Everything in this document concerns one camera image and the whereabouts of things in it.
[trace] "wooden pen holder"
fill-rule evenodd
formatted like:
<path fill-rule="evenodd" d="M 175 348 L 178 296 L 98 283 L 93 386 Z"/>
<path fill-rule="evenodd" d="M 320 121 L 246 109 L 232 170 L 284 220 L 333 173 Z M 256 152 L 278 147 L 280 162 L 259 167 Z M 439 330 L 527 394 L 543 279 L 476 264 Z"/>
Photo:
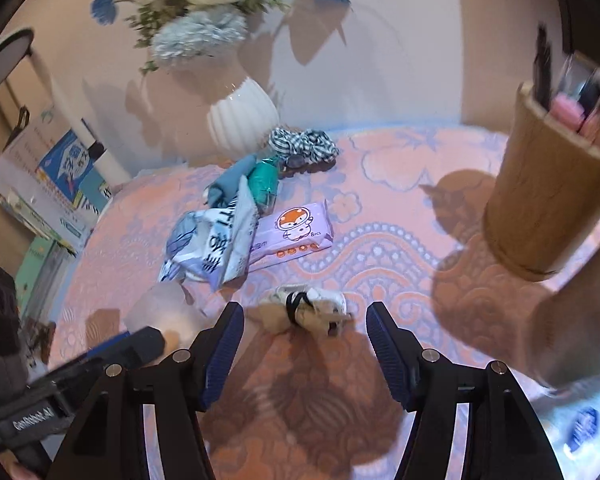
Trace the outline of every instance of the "wooden pen holder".
<path fill-rule="evenodd" d="M 505 267 L 540 282 L 564 267 L 600 219 L 600 148 L 549 116 L 532 88 L 518 89 L 483 227 Z"/>

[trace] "tablecloth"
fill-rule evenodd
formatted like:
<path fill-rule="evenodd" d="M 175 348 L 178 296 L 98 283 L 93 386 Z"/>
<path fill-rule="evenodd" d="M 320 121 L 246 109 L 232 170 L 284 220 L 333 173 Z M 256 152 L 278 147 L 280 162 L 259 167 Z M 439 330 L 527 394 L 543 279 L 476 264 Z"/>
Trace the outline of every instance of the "tablecloth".
<path fill-rule="evenodd" d="M 505 145 L 503 134 L 469 127 L 339 136 L 336 165 L 283 178 L 275 209 L 326 200 L 333 247 L 250 272 L 237 290 L 211 293 L 206 284 L 187 284 L 208 314 L 229 300 L 253 306 L 283 283 L 342 290 L 355 313 L 355 330 L 339 338 L 256 333 L 221 399 L 201 418 L 217 478 L 394 477 L 413 414 L 392 400 L 365 335 L 365 309 L 373 301 L 384 301 L 424 348 L 477 367 L 503 360 L 517 370 L 530 398 L 540 395 L 524 375 L 523 323 L 595 250 L 600 222 L 548 282 L 528 283 L 507 272 L 488 251 L 480 227 Z M 156 281 L 175 221 L 203 206 L 203 189 L 221 171 L 207 166 L 136 178 L 115 197 L 67 291 L 52 364 L 124 328 L 121 318 Z M 459 406 L 450 479 L 460 478 L 467 415 Z M 157 479 L 152 431 L 149 416 L 148 457 Z M 565 470 L 571 467 L 558 459 Z M 600 471 L 600 452 L 589 466 L 590 474 Z"/>

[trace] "white wall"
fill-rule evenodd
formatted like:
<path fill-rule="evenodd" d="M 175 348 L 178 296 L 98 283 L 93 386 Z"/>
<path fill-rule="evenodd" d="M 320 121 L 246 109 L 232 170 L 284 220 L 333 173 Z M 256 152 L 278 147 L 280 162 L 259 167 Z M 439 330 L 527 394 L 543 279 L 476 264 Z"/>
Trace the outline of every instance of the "white wall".
<path fill-rule="evenodd" d="M 395 123 L 506 128 L 531 74 L 538 18 L 559 50 L 556 0 L 292 0 L 251 20 L 240 50 L 283 123 L 328 129 Z M 182 76 L 142 78 L 145 60 L 120 17 L 101 27 L 91 0 L 27 0 L 8 30 L 33 26 L 36 49 L 129 170 L 215 153 L 205 105 Z"/>

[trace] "metal screw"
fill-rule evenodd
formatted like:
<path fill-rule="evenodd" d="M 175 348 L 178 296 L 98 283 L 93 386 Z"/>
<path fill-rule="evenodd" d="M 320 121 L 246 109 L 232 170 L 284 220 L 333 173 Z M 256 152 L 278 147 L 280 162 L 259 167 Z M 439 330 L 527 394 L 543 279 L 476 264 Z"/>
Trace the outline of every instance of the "metal screw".
<path fill-rule="evenodd" d="M 491 370 L 493 370 L 499 375 L 504 375 L 509 369 L 507 368 L 507 365 L 504 364 L 502 361 L 494 361 L 493 363 L 491 363 Z"/>
<path fill-rule="evenodd" d="M 189 350 L 182 349 L 175 351 L 171 357 L 177 363 L 183 363 L 191 357 L 191 354 L 189 353 Z"/>
<path fill-rule="evenodd" d="M 107 370 L 105 371 L 105 373 L 109 377 L 115 377 L 116 375 L 119 375 L 121 371 L 122 371 L 122 366 L 120 366 L 119 364 L 114 364 L 114 365 L 107 366 Z"/>
<path fill-rule="evenodd" d="M 422 358 L 430 363 L 435 363 L 438 359 L 440 359 L 440 353 L 433 348 L 427 348 L 426 350 L 422 351 Z"/>

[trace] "green book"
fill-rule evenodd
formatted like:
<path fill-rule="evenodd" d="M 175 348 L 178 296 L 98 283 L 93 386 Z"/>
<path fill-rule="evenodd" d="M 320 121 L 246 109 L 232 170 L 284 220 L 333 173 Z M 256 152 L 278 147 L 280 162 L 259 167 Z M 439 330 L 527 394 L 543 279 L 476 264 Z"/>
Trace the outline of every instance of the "green book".
<path fill-rule="evenodd" d="M 43 237 L 36 236 L 32 241 L 27 254 L 24 256 L 22 265 L 16 274 L 16 300 L 18 302 L 18 314 L 22 319 L 22 314 L 27 309 L 27 304 L 31 299 L 31 293 L 36 285 L 36 281 L 45 265 L 45 261 L 51 253 L 56 242 L 46 240 Z"/>

